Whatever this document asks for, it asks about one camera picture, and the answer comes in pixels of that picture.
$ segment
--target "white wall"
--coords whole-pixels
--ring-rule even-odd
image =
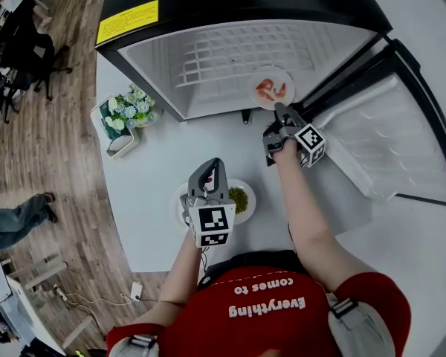
[[[446,116],[446,4],[377,0]],[[405,356],[446,356],[446,208],[394,198],[364,228],[337,236],[353,254],[388,274],[405,293],[412,326]]]

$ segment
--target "refrigerator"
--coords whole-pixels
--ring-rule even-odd
[[[375,0],[105,0],[100,25],[117,17],[96,49],[177,121],[246,115],[251,76],[282,69],[362,194],[446,205],[446,120]]]

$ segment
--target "green vegetables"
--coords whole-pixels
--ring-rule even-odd
[[[243,189],[232,187],[228,190],[230,199],[236,204],[236,214],[243,213],[248,208],[248,196]]]

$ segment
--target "sneaker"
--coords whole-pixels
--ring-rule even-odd
[[[52,223],[58,223],[58,216],[51,210],[51,208],[46,205],[45,210],[48,215],[48,219],[52,221]]]
[[[43,196],[45,196],[47,204],[50,204],[50,203],[56,201],[56,197],[53,192],[44,192]]]

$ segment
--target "plate of green food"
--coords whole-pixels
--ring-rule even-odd
[[[256,196],[253,189],[244,181],[229,179],[228,193],[236,204],[235,225],[248,221],[256,209]]]

